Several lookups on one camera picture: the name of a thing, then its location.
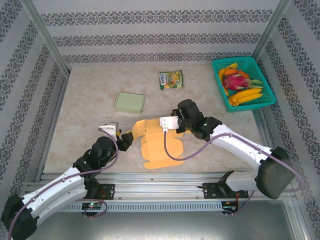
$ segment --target snack bag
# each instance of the snack bag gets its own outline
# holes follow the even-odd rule
[[[184,87],[184,76],[182,75],[182,70],[160,71],[159,80],[161,90]]]

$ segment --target banana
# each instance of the banana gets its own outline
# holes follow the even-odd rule
[[[238,63],[232,63],[231,65],[219,70],[218,76],[220,78],[221,84],[222,84],[223,77],[224,77],[226,70],[231,69],[231,68],[235,69],[236,67],[238,67]],[[222,86],[222,87],[223,87],[225,95],[229,96],[228,90],[224,86]]]
[[[228,98],[229,104],[236,107],[239,104],[243,104],[245,102],[260,98],[263,95],[262,93],[260,93],[261,91],[261,88],[250,88],[247,90],[239,91]]]
[[[250,96],[246,96],[246,97],[240,98],[237,103],[238,104],[243,104],[245,102],[249,102],[251,100],[258,99],[258,98],[262,97],[262,95],[263,95],[262,93],[258,93],[258,94],[253,94],[253,95],[250,95]]]

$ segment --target pink dragon fruit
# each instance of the pink dragon fruit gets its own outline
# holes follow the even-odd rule
[[[240,91],[244,88],[263,88],[263,86],[253,84],[262,84],[262,81],[259,81],[257,79],[251,80],[249,78],[245,78],[241,74],[228,75],[225,77],[222,83],[225,88],[235,91]]]

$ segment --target cardboard box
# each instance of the cardboard box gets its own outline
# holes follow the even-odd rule
[[[119,92],[114,107],[116,112],[141,114],[144,106],[145,95]]]

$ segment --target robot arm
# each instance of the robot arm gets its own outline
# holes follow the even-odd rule
[[[100,128],[114,138],[120,151],[126,151],[133,142],[131,132],[122,134],[122,138],[116,135],[118,123],[108,123]],[[8,231],[16,213],[31,200],[31,203],[18,215],[11,237],[14,240],[25,240],[36,231],[37,226],[65,205],[84,198],[93,199],[100,186],[95,176],[100,172],[89,174],[85,172],[104,168],[114,159],[115,155],[114,142],[109,137],[99,137],[91,149],[87,150],[72,167],[58,178],[22,197],[17,194],[9,197],[1,216],[1,221]]]
[[[295,177],[289,169],[261,153],[266,152],[291,167],[289,156],[283,148],[271,149],[259,145],[232,131],[216,118],[204,117],[191,99],[180,102],[171,116],[161,117],[159,120],[164,132],[168,129],[176,129],[177,133],[189,130],[197,139],[206,142],[227,134],[212,140],[212,143],[240,157],[253,170],[227,172],[219,181],[219,189],[223,194],[230,191],[259,190],[267,197],[277,199]]]

